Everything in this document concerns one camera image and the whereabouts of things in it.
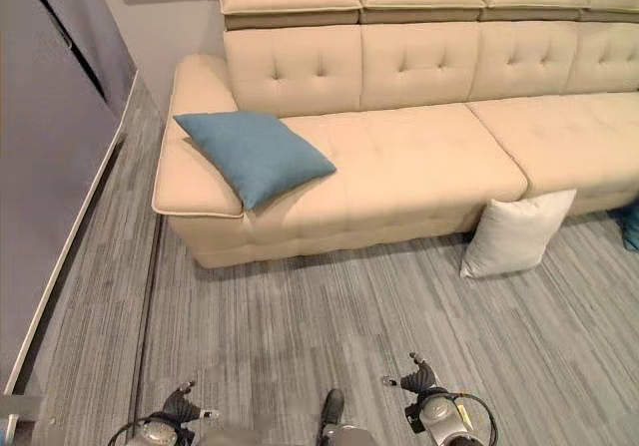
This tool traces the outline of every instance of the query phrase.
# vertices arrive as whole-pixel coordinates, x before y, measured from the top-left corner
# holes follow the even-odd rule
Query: sofa armrest
[[[153,210],[181,217],[240,218],[242,202],[222,174],[173,120],[175,115],[232,112],[226,62],[192,55],[176,68],[153,192]]]

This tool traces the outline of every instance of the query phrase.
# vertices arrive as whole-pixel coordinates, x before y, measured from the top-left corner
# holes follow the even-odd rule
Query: beige sectional sofa
[[[611,22],[575,20],[588,0],[489,1],[222,0],[227,60],[177,68],[154,210],[213,267],[469,231],[489,199],[576,188],[574,215],[630,203],[633,0],[600,0]],[[508,12],[533,20],[489,20]],[[237,109],[276,115],[337,172],[245,211],[173,120]]]

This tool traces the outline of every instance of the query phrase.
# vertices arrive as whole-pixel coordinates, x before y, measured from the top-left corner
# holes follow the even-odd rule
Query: wire
[[[127,429],[129,429],[131,426],[133,426],[134,424],[138,424],[141,423],[143,421],[147,421],[150,418],[147,416],[145,418],[140,418],[140,419],[136,419],[135,421],[131,421],[130,423],[125,424],[124,426],[122,426],[118,432],[116,434],[114,434],[111,439],[109,440],[109,443],[107,444],[107,446],[116,446],[116,441],[118,440],[118,436],[120,436],[122,433],[124,433]]]
[[[490,439],[488,440],[488,446],[495,446],[497,444],[497,440],[499,439],[499,430],[497,429],[497,423],[495,421],[495,417],[492,414],[492,411],[490,411],[490,408],[483,401],[483,399],[478,398],[474,394],[467,393],[434,393],[429,394],[426,398],[424,398],[421,403],[421,407],[423,407],[423,404],[425,404],[426,401],[429,401],[433,398],[446,398],[452,402],[455,402],[459,398],[468,398],[473,399],[474,401],[481,404],[481,406],[483,406],[483,409],[486,410],[486,413],[488,413],[488,420],[490,421]]]

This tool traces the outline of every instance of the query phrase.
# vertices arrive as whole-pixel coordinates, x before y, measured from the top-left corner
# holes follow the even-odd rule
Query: gray wall
[[[218,0],[107,0],[161,113],[175,65],[188,54],[224,56]]]

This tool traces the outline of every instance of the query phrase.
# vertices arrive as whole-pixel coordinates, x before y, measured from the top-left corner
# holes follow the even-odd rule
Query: floor
[[[155,222],[160,121],[145,92],[70,275],[40,438],[106,444],[126,421]],[[429,444],[403,418],[411,396],[380,381],[411,372],[418,351],[441,385],[491,405],[500,444],[636,444],[639,255],[623,249],[616,221],[569,219],[540,266],[492,279],[458,276],[466,240],[207,270],[164,228],[138,413],[195,379],[192,399],[221,411],[199,432],[233,425],[264,445],[310,446],[337,386],[346,419],[380,445]],[[485,418],[475,426],[487,432]]]
[[[127,422],[163,124],[144,83],[136,82],[117,160],[61,285],[69,299],[48,368],[42,420],[32,435],[38,446],[105,445]],[[46,338],[43,348],[51,348]]]

